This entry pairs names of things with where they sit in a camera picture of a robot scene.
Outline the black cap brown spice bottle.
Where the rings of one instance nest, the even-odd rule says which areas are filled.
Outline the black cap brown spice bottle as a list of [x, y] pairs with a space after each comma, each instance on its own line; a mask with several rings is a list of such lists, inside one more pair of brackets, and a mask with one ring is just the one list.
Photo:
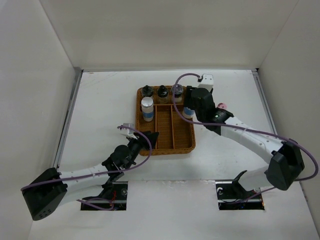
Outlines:
[[167, 104], [169, 101], [169, 92], [168, 88], [164, 85], [161, 85], [157, 90], [157, 99], [159, 104]]

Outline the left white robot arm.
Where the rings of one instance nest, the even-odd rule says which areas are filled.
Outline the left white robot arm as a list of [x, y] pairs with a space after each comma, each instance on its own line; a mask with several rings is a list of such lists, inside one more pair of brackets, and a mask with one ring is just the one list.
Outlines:
[[142, 149], [151, 152], [156, 146], [159, 132], [135, 131], [128, 144], [118, 145], [110, 156], [93, 167], [58, 171], [55, 167], [46, 169], [30, 184], [21, 188], [33, 221], [39, 221], [52, 214], [58, 207], [72, 201], [87, 204], [89, 200], [108, 199], [114, 183], [125, 172], [138, 168], [136, 158]]

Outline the silver lid blue label jar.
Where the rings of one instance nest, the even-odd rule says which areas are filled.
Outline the silver lid blue label jar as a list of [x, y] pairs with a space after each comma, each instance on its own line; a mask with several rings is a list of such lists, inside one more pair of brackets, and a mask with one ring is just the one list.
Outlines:
[[143, 119], [151, 122], [154, 118], [154, 101], [151, 97], [144, 97], [141, 100], [141, 110]]
[[190, 109], [190, 108], [188, 108], [188, 107], [184, 107], [184, 108], [183, 108], [182, 115], [183, 115], [184, 118], [186, 118], [186, 119], [192, 119], [193, 116], [194, 116], [194, 114], [195, 114], [195, 111], [194, 111], [194, 110], [192, 110], [192, 109]]

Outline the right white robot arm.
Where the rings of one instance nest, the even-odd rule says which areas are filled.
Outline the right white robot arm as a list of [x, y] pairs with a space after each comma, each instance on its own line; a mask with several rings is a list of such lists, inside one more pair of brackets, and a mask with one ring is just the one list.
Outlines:
[[208, 130], [239, 143], [268, 164], [237, 175], [231, 189], [236, 197], [243, 198], [255, 188], [268, 186], [286, 191], [304, 170], [302, 154], [296, 145], [255, 133], [231, 112], [216, 107], [207, 89], [187, 86], [184, 105], [195, 111], [197, 120]]

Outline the pink lid spice bottle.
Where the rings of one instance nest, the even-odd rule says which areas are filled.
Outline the pink lid spice bottle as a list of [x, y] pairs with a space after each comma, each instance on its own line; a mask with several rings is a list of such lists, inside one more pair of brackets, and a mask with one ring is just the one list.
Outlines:
[[225, 103], [219, 103], [218, 105], [217, 105], [217, 107], [219, 108], [219, 109], [223, 109], [223, 110], [226, 110], [227, 109], [227, 105], [225, 104]]

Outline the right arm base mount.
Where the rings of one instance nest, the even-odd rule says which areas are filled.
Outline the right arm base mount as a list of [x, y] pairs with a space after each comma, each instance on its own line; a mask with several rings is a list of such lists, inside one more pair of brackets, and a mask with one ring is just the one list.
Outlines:
[[215, 182], [218, 209], [221, 211], [265, 210], [261, 195], [252, 197], [256, 190], [245, 190], [239, 183], [245, 171], [234, 179], [218, 180]]

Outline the black cap white spice bottle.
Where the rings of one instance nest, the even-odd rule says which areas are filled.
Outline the black cap white spice bottle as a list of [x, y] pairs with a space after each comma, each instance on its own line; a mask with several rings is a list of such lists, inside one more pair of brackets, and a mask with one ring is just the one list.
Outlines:
[[142, 87], [140, 92], [143, 98], [145, 97], [153, 98], [154, 89], [149, 85], [145, 85], [144, 87]]

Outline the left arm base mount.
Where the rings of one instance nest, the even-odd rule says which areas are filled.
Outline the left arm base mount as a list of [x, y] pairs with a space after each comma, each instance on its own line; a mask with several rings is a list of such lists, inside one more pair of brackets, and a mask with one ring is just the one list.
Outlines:
[[99, 195], [87, 196], [82, 199], [89, 205], [80, 203], [81, 211], [100, 211], [100, 209], [108, 209], [109, 211], [126, 211], [128, 197], [127, 181], [114, 182], [113, 186], [107, 190], [103, 190]]

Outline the black grinder top spice bottle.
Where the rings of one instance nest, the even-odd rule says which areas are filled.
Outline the black grinder top spice bottle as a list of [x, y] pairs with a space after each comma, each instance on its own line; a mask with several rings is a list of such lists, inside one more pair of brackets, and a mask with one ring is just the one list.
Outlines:
[[183, 100], [184, 88], [180, 84], [175, 84], [171, 87], [172, 95], [176, 103], [181, 103]]

